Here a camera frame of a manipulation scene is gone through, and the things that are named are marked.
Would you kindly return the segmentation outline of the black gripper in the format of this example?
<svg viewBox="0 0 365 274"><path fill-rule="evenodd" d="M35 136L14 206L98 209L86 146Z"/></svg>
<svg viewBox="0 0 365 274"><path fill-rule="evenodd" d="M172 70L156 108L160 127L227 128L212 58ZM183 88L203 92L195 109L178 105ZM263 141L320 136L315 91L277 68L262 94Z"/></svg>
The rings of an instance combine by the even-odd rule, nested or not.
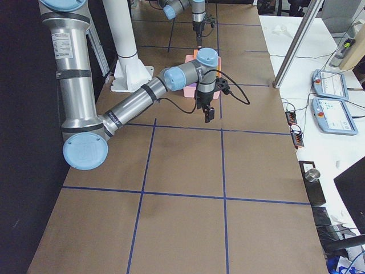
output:
<svg viewBox="0 0 365 274"><path fill-rule="evenodd" d="M193 21L192 24L193 24L193 31L196 32L197 48L200 49L202 48L202 32L204 31L205 23L204 21L201 22Z"/></svg>
<svg viewBox="0 0 365 274"><path fill-rule="evenodd" d="M202 109L205 117L205 123L209 123L214 119L215 109L210 106L213 100L214 91L211 92L201 92L197 91L196 95L196 107L197 109Z"/></svg>

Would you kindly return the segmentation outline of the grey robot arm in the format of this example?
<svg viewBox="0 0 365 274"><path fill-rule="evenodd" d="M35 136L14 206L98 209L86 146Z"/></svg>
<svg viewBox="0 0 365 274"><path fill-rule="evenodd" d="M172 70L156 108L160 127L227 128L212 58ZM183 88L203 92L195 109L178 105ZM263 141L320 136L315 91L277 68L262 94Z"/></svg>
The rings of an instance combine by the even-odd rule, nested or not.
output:
<svg viewBox="0 0 365 274"><path fill-rule="evenodd" d="M160 0L157 4L162 8L168 20L175 19L188 7L192 9L193 31L196 33L197 48L202 48L202 32L205 28L206 11L204 0Z"/></svg>
<svg viewBox="0 0 365 274"><path fill-rule="evenodd" d="M127 92L120 103L98 114L96 97L108 80L104 55L87 1L40 1L40 18L51 33L56 79L65 120L61 126L66 162L79 170L100 166L108 155L108 140L115 132L170 91L195 84L196 107L206 120L214 117L210 103L217 91L218 54L199 47L196 57L155 75L138 56L131 13L126 1L104 1L116 50L114 90Z"/></svg>

